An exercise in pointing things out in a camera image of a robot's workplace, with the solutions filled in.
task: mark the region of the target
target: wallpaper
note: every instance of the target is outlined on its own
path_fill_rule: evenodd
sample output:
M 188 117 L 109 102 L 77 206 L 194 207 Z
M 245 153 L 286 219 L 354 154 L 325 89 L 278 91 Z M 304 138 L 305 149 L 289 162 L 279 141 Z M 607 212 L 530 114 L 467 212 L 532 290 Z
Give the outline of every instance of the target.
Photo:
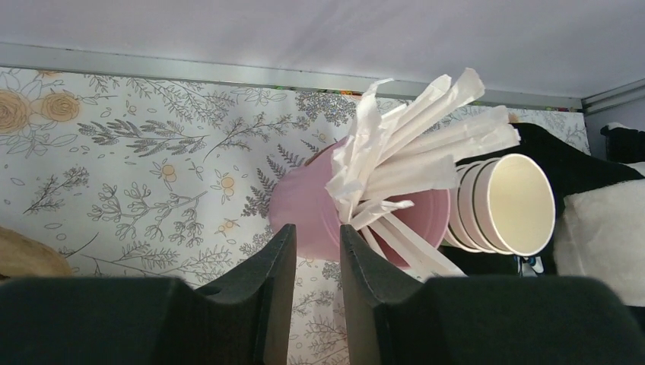
M 277 181 L 344 137 L 358 98 L 0 68 L 2 225 L 77 275 L 198 287 L 267 243 Z M 513 112 L 589 152 L 580 114 Z M 298 259 L 294 289 L 289 364 L 348 363 L 338 263 Z

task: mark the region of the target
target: orange flower print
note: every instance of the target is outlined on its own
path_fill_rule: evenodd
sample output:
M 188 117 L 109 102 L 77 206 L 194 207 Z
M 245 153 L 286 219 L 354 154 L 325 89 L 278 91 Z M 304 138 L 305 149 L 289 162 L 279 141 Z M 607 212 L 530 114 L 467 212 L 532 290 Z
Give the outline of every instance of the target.
M 229 173 L 223 174 L 217 169 L 215 169 L 215 175 L 218 180 L 215 181 L 215 185 L 211 185 L 211 189 L 222 191 L 221 203 L 224 205 L 225 202 L 230 201 L 231 196 L 235 195 L 235 179 L 230 177 Z
M 325 133 L 321 133 L 319 130 L 316 130 L 316 133 L 312 134 L 312 136 L 318 138 L 318 141 L 321 141 L 322 143 L 327 143 L 327 135 Z
M 218 231 L 215 232 L 215 234 L 222 234 L 224 237 L 226 237 L 227 233 L 230 233 L 230 231 L 234 227 L 239 227 L 240 225 L 237 223 L 237 219 L 224 219 L 224 223 L 220 224 L 218 227 Z
M 63 94 L 54 93 L 34 101 L 32 109 L 45 119 L 55 122 L 68 122 L 78 116 L 81 104 L 69 92 Z
M 51 78 L 59 74 L 60 72 L 57 71 L 38 70 L 38 76 L 40 76 L 41 78 Z
M 177 181 L 177 174 L 175 167 L 167 163 L 168 159 L 165 158 L 161 163 L 153 162 L 155 170 L 150 170 L 150 173 L 156 175 L 158 179 L 164 181 L 164 185 L 168 190 L 173 191 L 172 183 Z
M 0 90 L 0 133 L 21 130 L 29 122 L 30 114 L 25 97 L 11 90 Z

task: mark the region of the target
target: wooden object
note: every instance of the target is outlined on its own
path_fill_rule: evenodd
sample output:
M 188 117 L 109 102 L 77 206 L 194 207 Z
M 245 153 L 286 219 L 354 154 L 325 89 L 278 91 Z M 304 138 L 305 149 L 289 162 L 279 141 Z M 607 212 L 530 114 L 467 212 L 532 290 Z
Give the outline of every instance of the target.
M 13 230 L 0 227 L 0 278 L 71 276 L 58 252 Z
M 197 290 L 173 278 L 11 280 L 0 363 L 285 365 L 295 267 L 287 225 Z

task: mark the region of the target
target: stacked paper cups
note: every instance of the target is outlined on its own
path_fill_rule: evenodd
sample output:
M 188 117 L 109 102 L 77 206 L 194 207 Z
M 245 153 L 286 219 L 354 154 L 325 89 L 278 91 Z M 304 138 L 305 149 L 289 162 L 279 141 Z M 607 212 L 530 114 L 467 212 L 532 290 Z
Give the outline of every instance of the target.
M 551 239 L 553 193 L 530 158 L 508 154 L 459 167 L 450 190 L 452 210 L 445 240 L 469 252 L 532 256 Z

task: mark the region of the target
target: white fabric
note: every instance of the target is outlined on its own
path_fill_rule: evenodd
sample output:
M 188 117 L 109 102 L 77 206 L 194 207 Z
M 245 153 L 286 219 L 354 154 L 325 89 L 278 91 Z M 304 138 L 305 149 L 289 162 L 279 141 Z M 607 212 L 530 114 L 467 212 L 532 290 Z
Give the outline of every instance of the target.
M 638 171 L 640 175 L 645 176 L 645 162 L 636 162 L 636 163 L 626 163 L 625 165 L 631 167 L 632 169 Z
M 629 306 L 645 306 L 645 181 L 565 198 L 554 233 L 558 274 L 607 284 Z

